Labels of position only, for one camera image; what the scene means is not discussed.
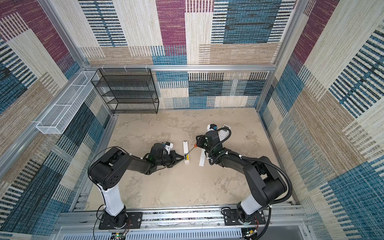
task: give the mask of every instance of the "black wire mesh shelf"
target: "black wire mesh shelf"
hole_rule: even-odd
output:
[[[159,97],[150,69],[98,69],[92,84],[112,113],[157,113]]]

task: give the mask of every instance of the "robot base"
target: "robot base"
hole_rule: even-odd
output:
[[[128,219],[131,220],[131,227],[130,229],[140,229],[141,226],[141,219],[142,219],[142,212],[127,212]],[[100,221],[99,230],[111,230],[116,229],[115,224],[113,221],[111,221],[105,213],[103,213],[103,216]],[[125,224],[120,229],[126,229],[127,225]]]
[[[226,226],[242,224],[239,221],[239,218],[237,217],[237,209],[223,209],[223,214],[225,216],[224,223]],[[263,225],[266,223],[265,217],[264,216],[262,217],[259,212],[255,213],[255,218],[259,221],[259,225]],[[250,225],[257,225],[255,218],[252,219],[252,222],[250,223]]]

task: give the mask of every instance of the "white mesh basket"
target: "white mesh basket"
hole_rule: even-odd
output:
[[[91,92],[93,71],[80,73],[58,101],[44,115],[36,128],[43,134],[63,134]]]

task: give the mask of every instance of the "stained floor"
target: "stained floor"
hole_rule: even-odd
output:
[[[156,142],[172,142],[173,150],[183,155],[183,141],[189,149],[197,135],[205,134],[207,125],[226,124],[232,135],[225,147],[250,157],[267,156],[278,165],[276,157],[254,108],[199,110],[159,110],[158,114],[120,114],[109,146],[120,146],[142,157]],[[245,176],[233,169],[199,166],[201,149],[190,153],[190,163],[151,175],[126,171],[119,182],[121,198],[127,208],[213,205],[238,203],[249,195]],[[103,199],[93,186],[86,210],[97,209]]]

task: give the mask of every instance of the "patterned wall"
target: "patterned wall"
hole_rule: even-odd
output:
[[[318,239],[384,239],[383,20],[310,0],[260,110]]]
[[[37,0],[0,1],[0,155],[78,70]]]
[[[91,65],[271,64],[296,0],[52,0]]]
[[[0,183],[0,238],[47,239],[69,210],[109,121],[92,90],[62,135],[39,133]]]
[[[152,72],[160,109],[256,107],[268,72]]]

